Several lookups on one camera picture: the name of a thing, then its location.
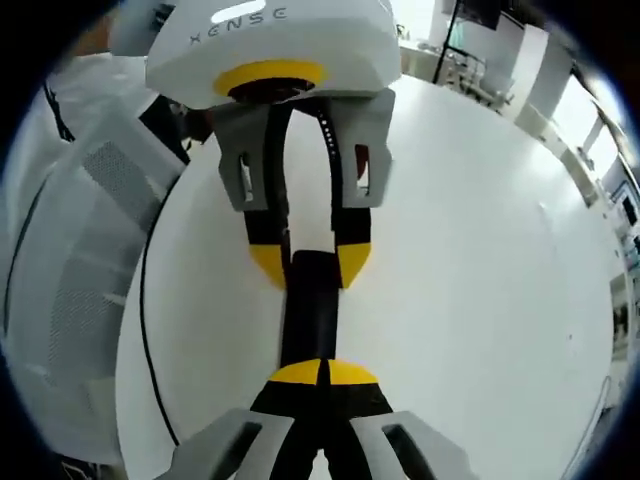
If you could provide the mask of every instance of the window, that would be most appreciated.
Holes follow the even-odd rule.
[[[570,147],[584,145],[598,118],[598,110],[578,79],[571,75],[551,119],[562,140]]]
[[[602,127],[598,138],[596,138],[587,154],[593,160],[596,175],[602,178],[618,158],[618,146],[606,126]]]
[[[412,40],[429,38],[435,0],[391,0],[391,7],[396,23],[409,30]]]
[[[600,106],[612,121],[624,126],[624,101],[616,89],[604,77],[587,78],[589,90],[600,102]]]

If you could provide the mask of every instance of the white table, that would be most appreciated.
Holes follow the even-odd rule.
[[[372,214],[372,255],[340,299],[338,356],[376,374],[395,410],[464,447],[480,478],[559,479],[611,360],[602,224],[563,165],[507,120],[410,77],[393,88],[392,177]],[[294,240],[305,248],[330,245],[315,129],[294,116],[285,149]],[[278,361],[283,294],[249,257],[218,159],[213,142],[186,169],[149,255],[148,338],[179,438],[248,407]],[[138,282],[117,368],[133,480],[162,472],[172,452],[142,353]]]

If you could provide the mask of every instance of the gray plastic part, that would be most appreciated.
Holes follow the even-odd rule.
[[[180,444],[171,468],[158,480],[211,480],[228,470],[231,448],[247,426],[258,432],[236,472],[236,480],[268,480],[293,419],[234,409]]]
[[[471,472],[465,451],[411,412],[354,418],[351,425],[367,458],[373,480],[406,479],[385,435],[394,427],[405,431],[437,480],[478,480]]]
[[[371,98],[331,98],[329,116],[340,147],[342,206],[345,208],[379,207],[384,199],[391,170],[387,136],[395,98],[395,92],[389,88]],[[369,149],[367,191],[358,187],[356,145],[364,145]]]
[[[144,57],[149,53],[158,32],[151,25],[161,4],[175,5],[175,0],[134,0],[121,2],[109,32],[109,51],[122,57]]]
[[[263,145],[269,106],[224,106],[215,110],[214,134],[222,158],[218,171],[236,211],[267,210]],[[251,178],[251,199],[245,192],[240,158],[245,155]]]

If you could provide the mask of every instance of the black strap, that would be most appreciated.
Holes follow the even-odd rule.
[[[69,127],[62,120],[62,116],[60,115],[60,104],[56,101],[56,95],[51,91],[49,86],[44,84],[44,96],[47,98],[47,103],[53,112],[53,116],[56,119],[56,126],[58,127],[58,135],[62,140],[67,142],[73,142],[76,137],[73,136]]]
[[[298,250],[287,275],[280,367],[336,358],[340,266],[331,252]]]

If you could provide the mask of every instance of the black cable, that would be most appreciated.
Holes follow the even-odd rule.
[[[46,179],[40,185],[40,188],[36,192],[33,200],[31,201],[31,205],[29,205],[29,209],[27,210],[27,216],[22,222],[20,226],[20,231],[18,232],[18,238],[16,240],[16,245],[13,250],[13,255],[11,256],[11,263],[9,264],[9,272],[7,273],[5,288],[4,288],[4,304],[3,304],[3,332],[6,334],[9,329],[9,296],[11,295],[11,281],[13,280],[13,273],[16,268],[16,262],[18,261],[18,255],[20,253],[22,243],[24,241],[24,237],[27,234],[27,227],[31,223],[31,218],[33,217],[33,212],[35,212],[36,205],[38,205],[38,200],[40,199],[40,194],[44,189],[46,184]]]
[[[176,179],[167,190],[167,195],[164,197],[164,199],[160,203],[160,208],[158,209],[158,213],[153,219],[153,222],[151,223],[151,228],[149,228],[147,242],[145,243],[144,250],[142,251],[142,266],[140,269],[140,294],[139,294],[140,332],[142,334],[142,346],[144,348],[144,356],[146,357],[146,360],[147,360],[147,366],[149,367],[149,376],[151,377],[151,385],[153,386],[153,395],[156,398],[156,403],[158,404],[158,408],[160,409],[160,413],[162,414],[162,420],[164,421],[167,431],[171,436],[171,440],[173,441],[173,444],[176,447],[180,445],[180,442],[178,441],[178,437],[176,436],[176,433],[173,430],[173,427],[171,426],[171,422],[169,421],[169,416],[167,415],[167,411],[164,408],[164,404],[162,403],[162,398],[160,396],[160,389],[158,388],[158,379],[156,378],[156,372],[155,372],[155,369],[153,368],[153,361],[151,360],[151,352],[149,351],[149,341],[147,339],[147,328],[146,328],[145,312],[144,312],[144,299],[145,299],[144,287],[146,283],[145,280],[147,276],[147,257],[149,256],[149,245],[151,245],[151,238],[153,237],[153,232],[155,231],[156,225],[158,224],[158,220],[160,219],[162,210],[164,210],[164,206],[166,205],[167,200],[169,199],[169,196],[173,191],[173,187],[175,187],[177,183],[178,183],[178,179]]]
[[[500,15],[502,15],[504,18],[509,20],[514,25],[517,25],[518,27],[520,27],[520,29],[524,30],[524,25],[522,24],[522,22],[520,22],[516,18],[512,17],[511,15],[509,15],[507,12],[504,12],[504,11],[500,12]]]
[[[51,91],[51,89],[49,88],[49,85],[47,85],[46,82],[44,83],[43,87],[44,87],[43,88],[44,96],[47,99],[47,103],[49,104],[49,107],[53,112],[53,117],[55,118],[55,121],[56,121],[56,127],[58,128],[58,135],[60,135],[60,138],[62,140],[65,140],[67,142],[75,141],[76,138],[73,136],[73,133],[71,133],[71,130],[69,130],[69,127],[67,127],[67,124],[64,123],[64,120],[62,120],[62,115],[60,114],[60,104],[56,100],[56,94]]]

